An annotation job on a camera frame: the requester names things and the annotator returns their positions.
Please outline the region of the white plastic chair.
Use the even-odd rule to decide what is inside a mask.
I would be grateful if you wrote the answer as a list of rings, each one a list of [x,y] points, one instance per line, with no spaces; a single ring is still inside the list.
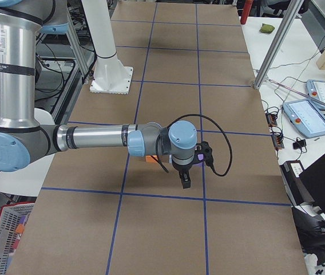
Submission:
[[[30,149],[31,163],[13,172],[1,171],[0,192],[26,197],[39,195],[54,156],[40,156],[47,152],[47,138],[42,131],[27,133],[26,146]]]

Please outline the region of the orange foam block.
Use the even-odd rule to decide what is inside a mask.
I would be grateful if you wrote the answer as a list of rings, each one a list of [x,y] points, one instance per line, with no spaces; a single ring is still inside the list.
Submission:
[[[158,159],[157,159],[156,155],[148,155],[145,157],[145,161],[148,163],[157,163]]]

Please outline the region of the near blue teach pendant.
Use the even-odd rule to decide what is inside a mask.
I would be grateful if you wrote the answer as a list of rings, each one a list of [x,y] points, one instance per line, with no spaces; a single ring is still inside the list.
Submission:
[[[310,100],[286,102],[283,104],[283,111],[305,138],[325,135],[325,115]]]

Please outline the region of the white red plastic basket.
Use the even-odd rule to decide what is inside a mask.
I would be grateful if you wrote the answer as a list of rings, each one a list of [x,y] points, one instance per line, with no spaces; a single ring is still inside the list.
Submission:
[[[26,225],[33,207],[34,203],[21,202],[0,209],[0,274],[6,274],[12,262],[21,239],[17,229],[19,225]]]

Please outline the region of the red fire extinguisher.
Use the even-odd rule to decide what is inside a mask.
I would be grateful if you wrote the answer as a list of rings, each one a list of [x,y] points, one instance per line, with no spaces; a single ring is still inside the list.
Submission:
[[[241,13],[241,17],[240,17],[240,23],[242,25],[245,25],[247,22],[247,18],[249,17],[251,8],[252,8],[252,4],[253,4],[253,0],[246,0],[244,7],[243,7],[243,11]]]

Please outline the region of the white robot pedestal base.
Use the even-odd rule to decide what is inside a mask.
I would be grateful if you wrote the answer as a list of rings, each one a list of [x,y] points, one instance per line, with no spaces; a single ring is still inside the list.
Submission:
[[[118,59],[107,1],[82,1],[96,53],[90,91],[93,93],[129,93],[133,68]]]

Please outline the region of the green bean bag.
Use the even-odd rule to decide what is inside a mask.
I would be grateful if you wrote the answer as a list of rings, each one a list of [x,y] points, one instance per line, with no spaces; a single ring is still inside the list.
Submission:
[[[271,34],[275,30],[275,27],[270,24],[262,23],[261,28],[259,29],[260,33]]]

